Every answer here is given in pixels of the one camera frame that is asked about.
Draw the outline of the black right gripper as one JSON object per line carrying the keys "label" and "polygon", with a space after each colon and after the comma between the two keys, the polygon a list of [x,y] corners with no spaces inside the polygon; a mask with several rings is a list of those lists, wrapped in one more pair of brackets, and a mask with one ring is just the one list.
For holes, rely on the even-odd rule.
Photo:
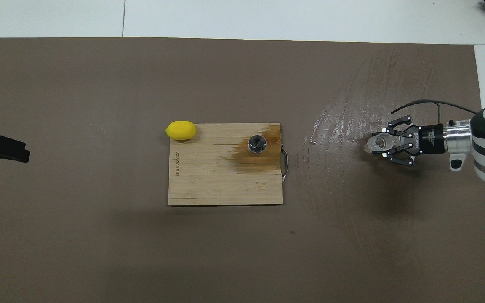
{"label": "black right gripper", "polygon": [[[413,133],[405,131],[399,131],[395,128],[400,125],[412,124],[410,115],[403,116],[388,123],[388,134],[398,137],[413,137],[413,144],[403,144],[384,152],[384,157],[389,160],[390,163],[413,166],[414,155],[427,155],[427,154],[444,154],[445,153],[445,129],[442,123],[431,126],[412,126]],[[412,148],[412,155],[406,159],[396,158],[394,155],[398,153],[404,153],[408,149]]]}

